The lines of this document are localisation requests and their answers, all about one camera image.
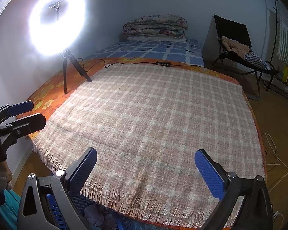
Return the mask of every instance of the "white wall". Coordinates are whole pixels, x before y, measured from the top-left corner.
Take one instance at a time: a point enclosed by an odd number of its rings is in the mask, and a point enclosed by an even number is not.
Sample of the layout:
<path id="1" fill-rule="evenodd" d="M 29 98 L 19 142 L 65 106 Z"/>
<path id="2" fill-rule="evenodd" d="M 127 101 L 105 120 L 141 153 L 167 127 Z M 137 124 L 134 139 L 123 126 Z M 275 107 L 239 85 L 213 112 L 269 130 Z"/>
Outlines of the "white wall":
<path id="1" fill-rule="evenodd" d="M 0 106 L 25 101 L 62 69 L 59 55 L 43 56 L 31 43 L 28 19 L 37 1 L 12 0 L 0 15 Z M 85 25 L 70 46 L 75 57 L 83 58 L 116 43 L 122 25 L 131 19 L 128 0 L 85 1 Z M 9 148 L 7 161 L 12 173 L 29 148 L 31 141 L 25 139 Z"/>
<path id="2" fill-rule="evenodd" d="M 252 49 L 261 55 L 266 30 L 265 0 L 132 0 L 132 15 L 140 17 L 150 14 L 178 14 L 184 17 L 188 24 L 188 36 L 205 44 L 203 56 L 215 58 L 218 56 L 216 31 L 211 39 L 206 36 L 213 14 L 247 25 Z M 268 8 L 272 9 L 274 0 L 267 0 Z"/>

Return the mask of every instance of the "chair backrest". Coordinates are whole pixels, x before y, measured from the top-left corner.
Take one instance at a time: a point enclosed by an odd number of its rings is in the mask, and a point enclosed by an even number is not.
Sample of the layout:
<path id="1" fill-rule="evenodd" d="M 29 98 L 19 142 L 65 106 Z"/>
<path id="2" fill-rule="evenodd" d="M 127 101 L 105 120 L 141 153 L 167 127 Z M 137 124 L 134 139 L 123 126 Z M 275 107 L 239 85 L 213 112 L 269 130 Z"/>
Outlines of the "chair backrest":
<path id="1" fill-rule="evenodd" d="M 233 22 L 217 15 L 214 15 L 214 20 L 216 22 L 219 38 L 225 36 L 229 39 L 236 40 L 244 45 L 252 47 L 250 36 L 248 35 L 245 24 Z"/>

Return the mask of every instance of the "blue checkered bedsheet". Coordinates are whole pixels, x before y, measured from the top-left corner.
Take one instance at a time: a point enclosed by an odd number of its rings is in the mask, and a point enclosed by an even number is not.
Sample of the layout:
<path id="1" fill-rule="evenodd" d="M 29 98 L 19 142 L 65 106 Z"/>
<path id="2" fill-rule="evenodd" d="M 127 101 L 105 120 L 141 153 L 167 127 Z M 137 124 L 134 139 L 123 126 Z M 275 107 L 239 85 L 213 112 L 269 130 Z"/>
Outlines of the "blue checkered bedsheet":
<path id="1" fill-rule="evenodd" d="M 190 65 L 204 66 L 200 45 L 197 40 L 182 42 L 126 41 L 100 50 L 88 58 L 140 57 L 177 61 Z"/>

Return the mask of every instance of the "teal clothing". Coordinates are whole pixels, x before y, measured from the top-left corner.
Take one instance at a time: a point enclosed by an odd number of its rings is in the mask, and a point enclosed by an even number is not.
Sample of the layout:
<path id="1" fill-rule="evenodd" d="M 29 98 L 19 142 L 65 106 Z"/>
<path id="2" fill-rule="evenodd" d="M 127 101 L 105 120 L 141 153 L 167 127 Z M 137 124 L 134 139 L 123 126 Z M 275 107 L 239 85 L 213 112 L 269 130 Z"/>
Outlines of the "teal clothing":
<path id="1" fill-rule="evenodd" d="M 4 190 L 5 203 L 0 206 L 0 215 L 10 230 L 17 230 L 20 196 L 14 191 Z"/>

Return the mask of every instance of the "folding chair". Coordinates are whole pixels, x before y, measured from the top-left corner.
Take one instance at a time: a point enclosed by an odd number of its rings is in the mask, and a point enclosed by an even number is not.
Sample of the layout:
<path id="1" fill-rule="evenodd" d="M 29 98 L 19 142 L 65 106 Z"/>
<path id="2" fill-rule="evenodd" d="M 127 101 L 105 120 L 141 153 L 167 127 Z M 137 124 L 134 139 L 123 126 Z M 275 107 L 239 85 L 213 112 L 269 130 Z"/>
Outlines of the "folding chair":
<path id="1" fill-rule="evenodd" d="M 230 20 L 224 19 L 222 17 L 219 17 L 217 15 L 214 15 L 214 20 L 216 22 L 220 55 L 212 63 L 212 65 L 214 67 L 216 67 L 215 64 L 220 59 L 221 60 L 221 64 L 222 64 L 222 69 L 224 69 L 226 71 L 234 72 L 234 73 L 237 73 L 237 74 L 240 74 L 240 75 L 248 75 L 248 74 L 251 74 L 251 73 L 255 73 L 255 77 L 256 77 L 256 81 L 257 81 L 257 87 L 258 87 L 258 96 L 250 95 L 250 94 L 247 94 L 246 96 L 249 99 L 258 101 L 260 99 L 259 81 L 261 79 L 262 74 L 263 73 L 268 73 L 268 74 L 271 75 L 271 79 L 270 79 L 270 82 L 268 84 L 268 86 L 270 86 L 274 76 L 277 75 L 279 71 L 276 70 L 274 68 L 274 66 L 268 61 L 266 61 L 266 62 L 269 65 L 272 66 L 272 68 L 270 70 L 264 70 L 264 69 L 261 69 L 259 67 L 256 67 L 256 66 L 246 62 L 245 60 L 243 60 L 237 53 L 235 53 L 233 51 L 228 51 L 225 48 L 225 46 L 222 44 L 221 38 L 222 38 L 222 36 L 225 36 L 225 37 L 227 37 L 229 39 L 236 40 L 236 41 L 238 41 L 241 44 L 249 46 L 250 51 L 252 51 L 252 49 L 251 49 L 252 45 L 251 45 L 250 36 L 248 35 L 248 31 L 247 31 L 247 28 L 246 28 L 245 24 L 240 24 L 240 23 L 237 23 L 237 22 L 234 22 L 234 21 L 230 21 Z M 241 72 L 236 72 L 236 71 L 233 71 L 233 70 L 225 69 L 225 68 L 223 68 L 224 67 L 223 59 L 226 59 L 226 58 L 230 59 L 230 60 L 232 60 L 234 62 L 237 62 L 239 64 L 242 64 L 245 67 L 248 67 L 248 68 L 252 69 L 252 71 L 247 72 L 247 73 L 241 73 Z"/>

